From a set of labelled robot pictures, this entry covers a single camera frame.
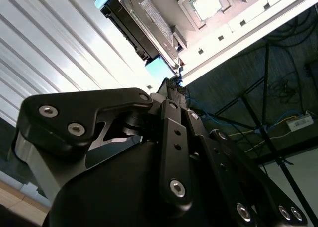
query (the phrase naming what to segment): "bolt hole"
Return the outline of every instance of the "bolt hole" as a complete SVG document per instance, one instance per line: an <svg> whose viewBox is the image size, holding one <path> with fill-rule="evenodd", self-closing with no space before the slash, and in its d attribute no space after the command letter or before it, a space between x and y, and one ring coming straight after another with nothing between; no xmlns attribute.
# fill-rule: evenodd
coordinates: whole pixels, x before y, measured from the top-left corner
<svg viewBox="0 0 318 227"><path fill-rule="evenodd" d="M74 130L75 132L79 132L80 128L78 126L74 126L74 127L72 127L72 130Z"/></svg>
<svg viewBox="0 0 318 227"><path fill-rule="evenodd" d="M174 144L175 149L181 150L181 146L179 144Z"/></svg>
<svg viewBox="0 0 318 227"><path fill-rule="evenodd" d="M51 108L45 108L44 113L53 114L53 110Z"/></svg>
<svg viewBox="0 0 318 227"><path fill-rule="evenodd" d="M282 214L283 217L285 217L285 219L287 219L288 221L290 221L290 215L289 213L285 210L284 207L279 206L279 211Z"/></svg>
<svg viewBox="0 0 318 227"><path fill-rule="evenodd" d="M240 22L240 26L243 27L246 24L245 20L243 20L242 22Z"/></svg>
<svg viewBox="0 0 318 227"><path fill-rule="evenodd" d="M245 208L244 205L242 205L241 203L237 204L237 211L239 213L239 215L246 221L246 222L250 222L251 221L251 216L249 211Z"/></svg>
<svg viewBox="0 0 318 227"><path fill-rule="evenodd" d="M223 163L220 164L220 167L221 167L221 169L222 169L223 171L227 171L227 168L224 166Z"/></svg>
<svg viewBox="0 0 318 227"><path fill-rule="evenodd" d="M181 132L179 130L177 130L177 129L175 129L174 132L175 132L175 134L177 134L179 136L181 135Z"/></svg>
<svg viewBox="0 0 318 227"><path fill-rule="evenodd" d="M178 108L178 106L176 106L174 103L172 103L172 102L170 102L170 106L172 107L172 108L174 108L174 109L177 109Z"/></svg>
<svg viewBox="0 0 318 227"><path fill-rule="evenodd" d="M177 192L181 191L181 187L178 185L178 183L174 183L174 188L176 189Z"/></svg>

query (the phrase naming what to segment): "hard drive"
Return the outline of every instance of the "hard drive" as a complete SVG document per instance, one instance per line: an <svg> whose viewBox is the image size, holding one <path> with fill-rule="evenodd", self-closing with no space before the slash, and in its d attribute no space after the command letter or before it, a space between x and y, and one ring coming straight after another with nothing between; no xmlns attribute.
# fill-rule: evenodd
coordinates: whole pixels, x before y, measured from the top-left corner
<svg viewBox="0 0 318 227"><path fill-rule="evenodd" d="M110 0L102 12L140 57L161 55L177 73L268 7L267 0Z"/></svg>

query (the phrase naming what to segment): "silver screw head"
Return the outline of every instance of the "silver screw head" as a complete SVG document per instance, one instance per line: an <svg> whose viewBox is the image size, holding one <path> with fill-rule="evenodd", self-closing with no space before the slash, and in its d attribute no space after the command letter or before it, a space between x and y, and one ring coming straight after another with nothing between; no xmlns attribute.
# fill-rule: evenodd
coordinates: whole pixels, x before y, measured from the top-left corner
<svg viewBox="0 0 318 227"><path fill-rule="evenodd" d="M68 131L75 136L82 136L85 133L85 128L82 124L71 123L68 125Z"/></svg>
<svg viewBox="0 0 318 227"><path fill-rule="evenodd" d="M176 106L174 103L172 103L172 102L170 102L170 106L172 107L172 108L174 108L174 109L177 109L178 108L178 106Z"/></svg>
<svg viewBox="0 0 318 227"><path fill-rule="evenodd" d="M172 180L170 182L170 189L177 197L182 198L185 196L185 188L178 180Z"/></svg>
<svg viewBox="0 0 318 227"><path fill-rule="evenodd" d="M289 213L287 212L287 210L286 210L284 207L282 207L282 206L279 206L278 208L279 208L279 212L282 214L282 216L283 216L285 219L287 219L288 221L290 221L290 215L289 215Z"/></svg>
<svg viewBox="0 0 318 227"><path fill-rule="evenodd" d="M143 100L148 100L148 97L145 96L144 94L140 94L139 97L140 97L141 99L143 99Z"/></svg>
<svg viewBox="0 0 318 227"><path fill-rule="evenodd" d="M41 115L47 118L53 118L59 114L58 110L50 105L43 105L39 108Z"/></svg>
<svg viewBox="0 0 318 227"><path fill-rule="evenodd" d="M191 113L192 118L198 120L199 116L196 113Z"/></svg>
<svg viewBox="0 0 318 227"><path fill-rule="evenodd" d="M221 133L221 132L218 132L219 136L221 137L221 139L227 139L227 137L225 136L225 134Z"/></svg>
<svg viewBox="0 0 318 227"><path fill-rule="evenodd" d="M244 205L242 205L241 203L238 203L237 204L237 211L238 211L239 215L243 218L243 220L245 220L246 222L251 221L250 213Z"/></svg>
<svg viewBox="0 0 318 227"><path fill-rule="evenodd" d="M302 215L301 215L294 207L291 207L290 209L291 209L292 213L294 214L294 216L295 216L299 221L302 221L302 220L303 220Z"/></svg>

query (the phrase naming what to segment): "blue cable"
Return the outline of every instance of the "blue cable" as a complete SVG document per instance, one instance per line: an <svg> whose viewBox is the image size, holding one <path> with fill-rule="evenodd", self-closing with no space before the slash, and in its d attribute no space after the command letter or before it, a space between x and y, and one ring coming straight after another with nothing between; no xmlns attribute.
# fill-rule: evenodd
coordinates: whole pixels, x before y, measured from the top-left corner
<svg viewBox="0 0 318 227"><path fill-rule="evenodd" d="M209 117L209 119L213 120L215 123L220 124L220 125L225 125L225 126L232 126L232 124L221 123L221 122L219 122L218 120L212 118L212 117L205 111L205 109L202 107L202 105L200 105L196 100L190 99L190 98L188 98L188 97L186 97L186 98L189 99L189 100L191 100L191 101L193 101L194 103L196 103L196 104L200 107L200 109ZM288 111L286 111L286 112L275 122L275 124L274 124L273 126L270 127L270 129L273 128L273 127L274 127L276 124L278 124L287 114L290 114L290 113L292 113L292 114L298 114L299 116L302 116L302 113L299 112L299 111L297 111L297 110L293 110L293 109L288 110Z"/></svg>
<svg viewBox="0 0 318 227"><path fill-rule="evenodd" d="M202 109L202 111L209 117L209 119L213 120L215 123L220 124L220 125L232 126L232 124L221 123L221 122L219 122L218 120L212 118L212 117L205 111L205 109L204 109L197 101L195 101L194 99L190 99L190 98L188 98L188 97L186 97L186 99L189 99L189 100L193 101L194 103L196 103L196 104L200 107L200 109Z"/></svg>
<svg viewBox="0 0 318 227"><path fill-rule="evenodd" d="M292 113L292 114L298 114L299 116L302 116L301 112L299 112L299 111L297 111L297 110L293 110L293 109L288 110L288 111L286 111L286 112L275 122L275 124L274 124L273 126L275 126L276 124L278 124L281 120L283 120L283 118L284 118L287 114L290 114L290 113Z"/></svg>

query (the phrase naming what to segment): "metal frame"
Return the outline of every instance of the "metal frame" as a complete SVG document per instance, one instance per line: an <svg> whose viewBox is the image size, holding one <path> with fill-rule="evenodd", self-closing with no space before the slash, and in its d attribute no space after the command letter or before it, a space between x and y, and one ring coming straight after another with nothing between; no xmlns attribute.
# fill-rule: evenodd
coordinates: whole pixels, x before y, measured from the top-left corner
<svg viewBox="0 0 318 227"><path fill-rule="evenodd" d="M205 130L187 109L185 94L184 87L165 80L154 100L136 88L26 99L12 150L54 199L50 225L96 226L112 220L121 226L127 221L166 226L175 218L178 226L305 226L304 213L225 133ZM90 102L79 106L79 101ZM39 110L43 103L60 112L49 117ZM81 123L85 132L75 133L79 126L68 129L70 121ZM111 123L109 135L95 130L101 121ZM107 140L123 133L148 138L85 169L83 158L97 136Z"/></svg>
<svg viewBox="0 0 318 227"><path fill-rule="evenodd" d="M215 115L211 114L213 117L227 121L231 124L239 125L242 127L247 127L245 124L241 124L239 122L220 118L218 115L222 114L224 111L235 105L238 101L242 101L245 105L247 111L249 112L250 116L252 117L256 127L252 127L253 130L259 130L260 134L264 138L265 143L268 145L271 153L272 153L272 159L277 163L277 165L282 169L285 177L287 178L287 181L289 182L290 186L292 187L293 191L295 192L297 198L299 199L300 203L302 204L305 212L307 213L309 219L312 221L314 226L318 226L318 218L316 217L315 213L313 212L312 208L308 204L307 200L305 199L304 195L302 194L300 188L298 187L297 183L293 179L292 175L290 174L289 170L287 169L285 165L285 158L282 155L279 155L278 150L272 143L270 137L268 136L267 131L264 128L264 124L266 123L266 107L267 107L267 82L268 82L268 68L269 68L269 44L265 47L265 68L264 68L264 77L258 80L256 83L254 83L250 88L248 88L244 94L233 101L231 101L229 104L227 104L225 107L221 108L218 112L216 112ZM254 90L256 87L258 87L262 82L264 82L264 91L263 91L263 107L262 107L262 120L260 121L254 112L253 108L249 104L248 100L246 99L246 94L250 93L252 90Z"/></svg>
<svg viewBox="0 0 318 227"><path fill-rule="evenodd" d="M223 43L218 45L215 55L198 61L197 65L185 65L183 84L188 85L195 81L317 2L318 0L279 1L242 29L232 33L228 39L222 40Z"/></svg>
<svg viewBox="0 0 318 227"><path fill-rule="evenodd" d="M307 152L310 150L314 150L317 148L318 145L318 136L315 136L311 139L307 139L303 142L291 145L287 148L280 149L277 151L277 156L284 156L284 157L291 157L303 152ZM261 157L254 159L254 162L257 165L272 163L275 161L275 155L270 153Z"/></svg>

